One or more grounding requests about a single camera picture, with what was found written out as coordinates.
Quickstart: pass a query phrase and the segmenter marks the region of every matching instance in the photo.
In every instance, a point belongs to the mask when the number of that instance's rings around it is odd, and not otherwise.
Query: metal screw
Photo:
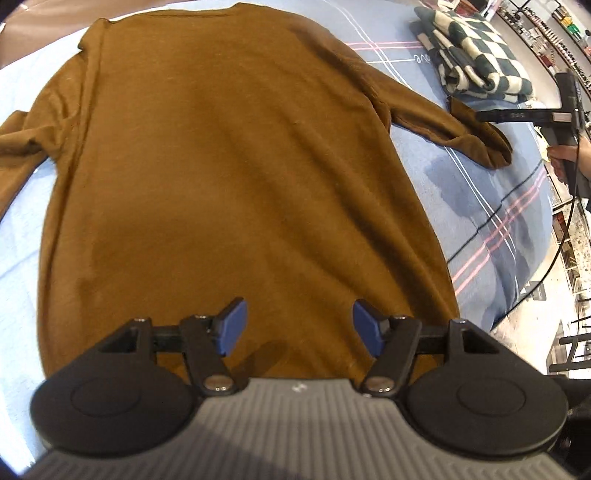
[[[370,392],[387,393],[394,388],[394,380],[388,377],[369,377],[365,388]]]
[[[233,387],[234,380],[226,375],[211,375],[205,379],[203,385],[213,392],[225,392]]]

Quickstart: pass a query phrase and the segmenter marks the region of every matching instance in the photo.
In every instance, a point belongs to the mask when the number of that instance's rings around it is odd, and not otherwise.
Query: floor
[[[558,243],[552,237],[548,254],[533,275],[532,284],[539,281],[548,270],[557,248]],[[558,327],[577,318],[573,296],[566,281],[566,270],[560,258],[544,280],[544,289],[545,301],[524,301],[493,330],[492,335],[546,374],[546,360]]]
[[[562,1],[562,3],[581,22],[591,28],[591,14],[572,0]],[[527,46],[498,16],[493,18],[492,25],[502,34],[517,59],[527,70],[533,81],[538,100],[548,108],[560,106],[554,80]],[[538,271],[533,275],[532,283],[540,280],[547,271],[557,248],[558,243],[553,237],[548,254]],[[492,335],[527,360],[533,367],[546,374],[548,353],[554,343],[559,326],[564,326],[566,330],[569,323],[577,318],[573,296],[566,280],[566,270],[561,258],[556,261],[544,281],[544,288],[547,296],[546,301],[533,299],[524,301],[498,325]]]

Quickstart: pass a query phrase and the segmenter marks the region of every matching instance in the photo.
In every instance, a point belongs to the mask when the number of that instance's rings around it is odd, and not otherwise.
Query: sweater cuff
[[[454,97],[449,98],[450,113],[464,124],[469,135],[477,137],[486,147],[488,158],[472,160],[490,170],[511,165],[513,149],[507,137],[497,127],[488,122],[476,120],[476,112]]]

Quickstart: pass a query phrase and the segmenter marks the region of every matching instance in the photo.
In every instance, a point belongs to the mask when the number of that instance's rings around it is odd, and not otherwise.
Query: black cable
[[[579,151],[580,151],[580,148],[581,148],[581,142],[580,142],[579,135],[580,135],[580,130],[577,130],[577,157],[576,157],[576,159],[574,161],[574,170],[575,170],[575,172],[577,172],[579,170]],[[548,270],[546,270],[546,273],[544,274],[544,276],[542,276],[542,279],[540,281],[538,281],[538,283],[526,295],[524,295],[520,301],[518,301],[509,310],[507,310],[507,312],[505,312],[505,314],[502,316],[502,318],[504,318],[507,315],[509,315],[511,312],[513,312],[513,310],[515,310],[519,305],[521,305],[521,303],[523,301],[525,301],[525,299],[527,299],[536,290],[536,288],[538,288],[540,285],[542,285],[542,282],[546,279],[546,277],[548,277],[548,275],[550,275],[550,271],[554,267],[554,264],[556,263],[556,260],[558,259],[558,256],[562,252],[562,247],[564,245],[564,241],[567,239],[567,237],[569,237],[570,221],[573,219],[574,204],[575,204],[575,202],[577,200],[577,194],[578,194],[578,192],[579,192],[578,187],[575,184],[573,198],[572,198],[572,200],[570,202],[569,219],[566,222],[566,231],[562,235],[562,239],[560,240],[560,245],[558,246],[558,249],[556,250],[556,255],[552,259],[552,263],[548,267]]]

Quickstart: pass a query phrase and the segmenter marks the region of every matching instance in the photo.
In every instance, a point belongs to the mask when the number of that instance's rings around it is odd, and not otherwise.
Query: checkered blanket
[[[411,30],[427,49],[450,95],[525,102],[533,87],[523,65],[497,30],[479,14],[461,17],[416,7]]]

